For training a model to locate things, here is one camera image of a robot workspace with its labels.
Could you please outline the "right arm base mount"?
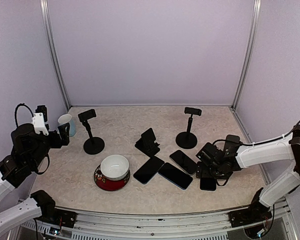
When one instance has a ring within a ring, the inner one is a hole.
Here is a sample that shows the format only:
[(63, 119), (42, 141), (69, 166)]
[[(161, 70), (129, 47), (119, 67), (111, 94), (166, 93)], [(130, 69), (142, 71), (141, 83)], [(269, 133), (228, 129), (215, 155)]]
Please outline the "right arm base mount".
[(271, 219), (273, 217), (270, 207), (260, 203), (260, 194), (262, 190), (263, 187), (255, 193), (248, 208), (234, 210), (228, 213), (232, 228), (265, 221), (266, 219)]

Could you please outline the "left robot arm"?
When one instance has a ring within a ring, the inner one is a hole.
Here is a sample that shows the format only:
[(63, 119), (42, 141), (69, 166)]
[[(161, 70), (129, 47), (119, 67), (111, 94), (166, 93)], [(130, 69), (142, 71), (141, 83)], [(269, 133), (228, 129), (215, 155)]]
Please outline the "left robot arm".
[[(50, 149), (60, 149), (70, 143), (69, 132), (68, 123), (48, 134), (36, 133), (33, 124), (24, 123), (11, 133), (11, 153), (0, 161), (0, 202), (32, 173), (42, 174), (41, 162), (49, 158)], [(56, 202), (44, 190), (32, 193), (22, 203), (0, 212), (0, 237), (31, 219), (56, 222), (60, 211), (55, 206)]]

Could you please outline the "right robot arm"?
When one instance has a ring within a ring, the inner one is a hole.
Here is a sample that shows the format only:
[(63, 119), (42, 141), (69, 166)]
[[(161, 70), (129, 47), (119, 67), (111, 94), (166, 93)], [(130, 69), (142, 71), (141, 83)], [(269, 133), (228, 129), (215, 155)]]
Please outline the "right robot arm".
[(300, 124), (292, 131), (263, 142), (243, 143), (237, 135), (223, 139), (223, 149), (207, 142), (196, 157), (214, 179), (228, 180), (233, 172), (251, 166), (289, 160), (291, 165), (270, 185), (256, 194), (257, 202), (246, 210), (246, 218), (256, 222), (277, 200), (300, 186)]

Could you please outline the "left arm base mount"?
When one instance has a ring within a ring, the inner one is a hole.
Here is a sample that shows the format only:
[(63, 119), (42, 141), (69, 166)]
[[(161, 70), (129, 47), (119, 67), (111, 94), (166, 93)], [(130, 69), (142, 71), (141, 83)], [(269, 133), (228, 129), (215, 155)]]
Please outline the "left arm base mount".
[(77, 213), (74, 211), (56, 208), (56, 202), (44, 190), (38, 190), (30, 195), (36, 201), (36, 205), (41, 210), (41, 215), (35, 220), (58, 225), (59, 227), (74, 228)]

